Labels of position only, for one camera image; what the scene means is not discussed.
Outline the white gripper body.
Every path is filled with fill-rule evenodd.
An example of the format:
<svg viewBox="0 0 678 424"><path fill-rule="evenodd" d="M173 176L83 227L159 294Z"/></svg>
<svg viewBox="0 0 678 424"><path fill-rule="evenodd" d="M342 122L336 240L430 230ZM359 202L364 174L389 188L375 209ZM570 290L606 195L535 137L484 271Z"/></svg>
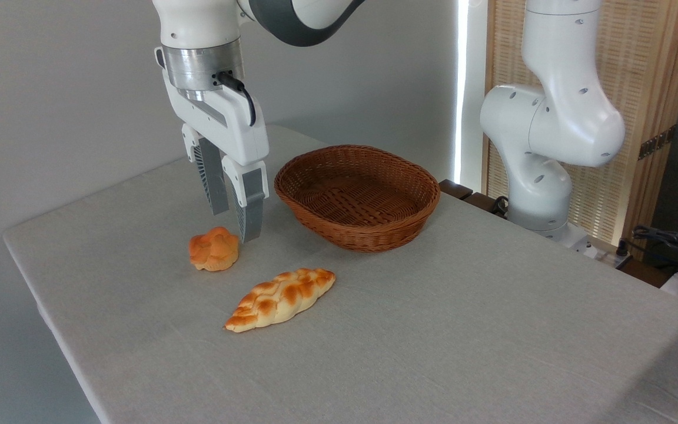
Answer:
<svg viewBox="0 0 678 424"><path fill-rule="evenodd" d="M269 153L260 105L243 84L240 47L154 51L174 112L241 165Z"/></svg>

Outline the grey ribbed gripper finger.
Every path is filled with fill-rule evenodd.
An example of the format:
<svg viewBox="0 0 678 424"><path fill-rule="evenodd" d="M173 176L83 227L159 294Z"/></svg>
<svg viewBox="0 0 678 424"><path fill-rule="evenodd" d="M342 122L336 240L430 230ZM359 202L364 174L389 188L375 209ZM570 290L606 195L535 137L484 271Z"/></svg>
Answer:
<svg viewBox="0 0 678 424"><path fill-rule="evenodd" d="M197 167L212 213L226 212L229 210L228 191L219 148L187 123L181 127L181 133L188 160Z"/></svg>
<svg viewBox="0 0 678 424"><path fill-rule="evenodd" d="M234 192L240 240L247 243L261 234L264 201L270 195L267 169L263 161L241 165L228 155L222 165Z"/></svg>

